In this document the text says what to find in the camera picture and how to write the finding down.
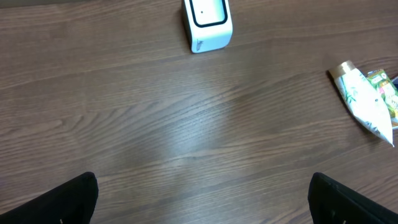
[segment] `white tube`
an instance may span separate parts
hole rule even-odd
[[[370,132],[394,146],[388,108],[381,95],[351,61],[329,70],[348,109]]]

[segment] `wooden table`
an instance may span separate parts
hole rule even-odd
[[[198,55],[178,0],[0,9],[0,213],[85,171],[92,223],[311,223],[314,172],[398,212],[398,149],[325,73],[397,75],[398,2],[229,4]]]

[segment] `green packaging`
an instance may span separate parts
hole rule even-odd
[[[390,112],[392,128],[398,129],[398,90],[383,69],[368,72],[367,79],[380,93]]]

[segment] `small white speaker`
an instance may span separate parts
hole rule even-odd
[[[182,0],[182,14],[193,53],[229,44],[233,27],[228,0]]]

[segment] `tube cap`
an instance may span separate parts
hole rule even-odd
[[[329,69],[330,75],[336,79],[340,76],[343,76],[345,74],[347,74],[348,72],[354,70],[356,67],[353,64],[352,61],[348,60],[346,62],[343,62],[341,65],[335,67],[335,68],[331,68]]]

